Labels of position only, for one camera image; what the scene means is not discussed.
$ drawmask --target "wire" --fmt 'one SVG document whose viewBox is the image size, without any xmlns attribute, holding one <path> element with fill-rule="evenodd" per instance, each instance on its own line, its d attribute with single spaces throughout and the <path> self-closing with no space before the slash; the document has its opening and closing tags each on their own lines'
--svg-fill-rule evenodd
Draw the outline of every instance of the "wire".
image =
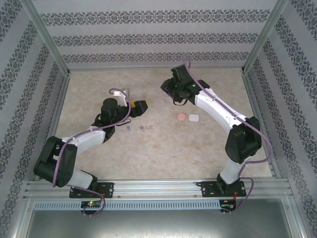
<svg viewBox="0 0 317 238">
<path fill-rule="evenodd" d="M 236 190 L 233 191 L 233 200 L 234 200 L 234 204 L 233 204 L 233 206 L 234 206 L 237 204 L 237 192 L 236 192 Z"/>
<path fill-rule="evenodd" d="M 246 197 L 241 202 L 241 204 L 236 209 L 234 209 L 230 214 L 237 212 L 239 209 L 241 209 L 241 207 L 244 206 L 244 204 L 246 203 L 248 197 L 251 195 L 251 192 L 252 192 L 253 187 L 254 187 L 254 180 L 251 177 L 242 177 L 241 179 L 249 179 L 251 181 L 251 187 L 250 187 L 250 190 L 249 190 L 248 194 L 246 195 Z"/>
<path fill-rule="evenodd" d="M 243 199 L 243 201 L 241 202 L 241 204 L 236 208 L 234 209 L 231 213 L 235 213 L 237 212 L 241 207 L 243 207 L 243 205 L 246 203 L 248 197 L 250 196 L 252 190 L 253 190 L 253 186 L 254 186 L 254 181 L 251 177 L 242 177 L 242 179 L 249 179 L 251 181 L 251 187 L 250 187 L 250 190 L 247 194 L 247 196 Z"/>
<path fill-rule="evenodd" d="M 124 123 L 122 123 L 122 124 L 120 124 L 120 125 L 117 125 L 117 126 L 127 125 L 128 123 L 131 122 L 131 119 L 130 119 L 130 118 L 128 118 L 128 119 L 126 119 L 126 120 L 128 120 L 128 121 L 127 121 L 127 122 L 124 122 Z"/>
<path fill-rule="evenodd" d="M 101 201 L 101 200 L 104 201 L 102 208 L 99 209 L 99 210 L 98 210 L 97 212 L 95 212 L 94 214 L 86 214 L 85 211 L 86 211 L 86 208 L 88 208 L 88 207 L 87 207 L 87 206 L 84 207 L 84 209 L 83 209 L 83 214 L 84 214 L 84 216 L 93 217 L 93 216 L 95 216 L 95 215 L 98 215 L 98 214 L 101 213 L 101 212 L 104 210 L 104 208 L 106 207 L 105 197 L 104 197 L 101 193 L 98 193 L 98 192 L 95 192 L 95 191 L 92 191 L 92 190 L 89 190 L 89 189 L 84 189 L 84 188 L 81 188 L 81 187 L 74 187 L 74 188 L 75 188 L 75 189 L 78 189 L 78 190 L 85 191 L 85 192 L 94 193 L 94 194 L 100 196 L 100 198 L 101 198 L 100 201 Z"/>
<path fill-rule="evenodd" d="M 65 150 L 65 147 L 74 139 L 76 139 L 78 136 L 81 136 L 83 134 L 86 134 L 86 133 L 91 133 L 91 132 L 94 132 L 94 131 L 97 131 L 97 130 L 102 130 L 102 129 L 106 129 L 106 128 L 109 128 L 109 127 L 113 127 L 113 126 L 116 126 L 120 123 L 123 123 L 130 115 L 131 113 L 131 101 L 130 101 L 130 98 L 129 96 L 121 89 L 118 89 L 118 88 L 111 88 L 109 90 L 109 93 L 110 94 L 113 94 L 113 91 L 119 91 L 120 93 L 122 93 L 127 101 L 128 101 L 128 106 L 129 106 L 129 109 L 128 109 L 128 113 L 127 115 L 121 120 L 121 121 L 118 121 L 117 123 L 114 123 L 114 124 L 111 124 L 111 125 L 106 125 L 106 126 L 102 126 L 102 127 L 97 127 L 95 129 L 90 129 L 90 130 L 86 130 L 86 131 L 83 131 L 81 133 L 78 133 L 77 135 L 73 136 L 72 138 L 70 138 L 68 141 L 66 141 L 62 148 L 60 149 L 60 153 L 58 155 L 58 159 L 57 159 L 57 163 L 56 163 L 56 166 L 55 166 L 55 172 L 54 172 L 54 176 L 53 176 L 53 187 L 56 187 L 56 179 L 57 179 L 57 174 L 58 174 L 58 170 L 59 170 L 59 165 L 60 165 L 60 161 L 61 161 L 61 158 L 62 158 L 62 155 L 63 155 L 63 152 Z"/>
<path fill-rule="evenodd" d="M 213 96 L 212 94 L 210 94 L 199 82 L 198 80 L 196 79 L 196 77 L 192 74 L 192 72 L 190 71 L 189 67 L 190 67 L 190 60 L 189 58 L 187 58 L 185 55 L 183 55 L 183 62 L 184 62 L 184 65 L 187 69 L 187 72 L 189 73 L 189 75 L 192 77 L 192 79 L 195 81 L 195 83 L 209 96 L 211 97 L 213 100 L 215 100 L 220 106 L 222 106 L 227 112 L 229 112 L 235 119 L 237 119 L 238 121 L 240 121 L 241 123 L 243 123 L 244 125 L 246 125 L 247 127 L 249 127 L 250 129 L 252 129 L 253 131 L 255 131 L 257 134 L 259 134 L 259 136 L 261 136 L 267 143 L 268 145 L 268 148 L 269 148 L 269 154 L 268 156 L 263 159 L 263 160 L 257 160 L 257 161 L 247 161 L 244 163 L 244 165 L 241 167 L 239 173 L 238 173 L 238 176 L 241 175 L 242 171 L 244 170 L 244 168 L 246 167 L 247 164 L 259 164 L 259 163 L 263 163 L 263 162 L 266 162 L 268 161 L 271 157 L 272 157 L 272 154 L 273 154 L 273 147 L 269 141 L 269 139 L 264 135 L 262 134 L 258 129 L 256 129 L 254 126 L 248 124 L 246 121 L 242 120 L 241 118 L 238 117 L 237 114 L 235 114 L 231 109 L 229 109 L 222 101 L 220 101 L 217 97 Z"/>
<path fill-rule="evenodd" d="M 173 99 L 173 104 L 174 104 L 175 106 L 183 106 L 183 105 L 185 105 L 187 102 L 188 102 L 188 99 L 186 99 L 183 104 L 176 104 L 176 101 Z"/>
</svg>

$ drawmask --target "pink object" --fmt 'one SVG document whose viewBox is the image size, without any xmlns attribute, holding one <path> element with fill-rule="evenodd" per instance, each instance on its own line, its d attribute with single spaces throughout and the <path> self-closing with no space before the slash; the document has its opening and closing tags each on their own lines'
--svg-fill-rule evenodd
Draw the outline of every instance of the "pink object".
<svg viewBox="0 0 317 238">
<path fill-rule="evenodd" d="M 177 119 L 179 121 L 184 121 L 184 120 L 186 120 L 186 115 L 184 113 L 180 113 L 177 115 Z"/>
</svg>

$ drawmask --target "enclosure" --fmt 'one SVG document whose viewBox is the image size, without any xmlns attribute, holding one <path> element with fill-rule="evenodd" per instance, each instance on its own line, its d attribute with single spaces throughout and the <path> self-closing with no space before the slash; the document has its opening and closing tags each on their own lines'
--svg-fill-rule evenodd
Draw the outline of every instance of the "enclosure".
<svg viewBox="0 0 317 238">
<path fill-rule="evenodd" d="M 0 4 L 0 237 L 317 237 L 317 0 Z M 254 188 L 232 216 L 196 186 L 224 167 L 227 134 L 160 89 L 184 55 L 222 100 L 259 119 L 273 146 L 269 162 L 242 173 Z M 94 122 L 112 87 L 149 108 L 76 157 L 76 169 L 114 183 L 105 211 L 86 218 L 89 199 L 33 168 L 49 137 Z M 268 154 L 263 141 L 253 159 Z"/>
</svg>

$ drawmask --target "wall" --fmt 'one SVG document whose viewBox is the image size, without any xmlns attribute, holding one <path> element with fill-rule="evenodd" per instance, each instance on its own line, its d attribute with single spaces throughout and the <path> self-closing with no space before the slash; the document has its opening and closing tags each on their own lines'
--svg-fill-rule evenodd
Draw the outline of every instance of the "wall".
<svg viewBox="0 0 317 238">
<path fill-rule="evenodd" d="M 35 0 L 70 69 L 243 66 L 276 0 Z"/>
<path fill-rule="evenodd" d="M 25 182 L 55 110 L 63 75 L 17 0 L 0 1 L 0 238 L 10 233 Z"/>
<path fill-rule="evenodd" d="M 249 72 L 281 174 L 317 237 L 317 0 L 291 0 Z"/>
</svg>

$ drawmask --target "marble-patterned surface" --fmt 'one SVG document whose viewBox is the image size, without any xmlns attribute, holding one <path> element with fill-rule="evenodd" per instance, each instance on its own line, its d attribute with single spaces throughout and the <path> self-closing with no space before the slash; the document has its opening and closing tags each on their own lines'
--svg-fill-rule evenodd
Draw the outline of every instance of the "marble-patterned surface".
<svg viewBox="0 0 317 238">
<path fill-rule="evenodd" d="M 239 69 L 192 69 L 224 101 L 252 116 Z M 219 124 L 197 106 L 173 105 L 160 89 L 171 77 L 169 68 L 74 72 L 70 79 L 56 135 L 65 137 L 87 129 L 112 87 L 129 88 L 132 101 L 147 100 L 148 110 L 126 126 L 116 127 L 112 138 L 77 156 L 77 169 L 99 179 L 215 178 L 227 155 L 227 136 Z M 179 122 L 177 114 L 199 114 L 200 122 Z M 261 149 L 255 159 L 263 159 Z M 271 176 L 267 163 L 249 165 L 244 176 Z"/>
</svg>

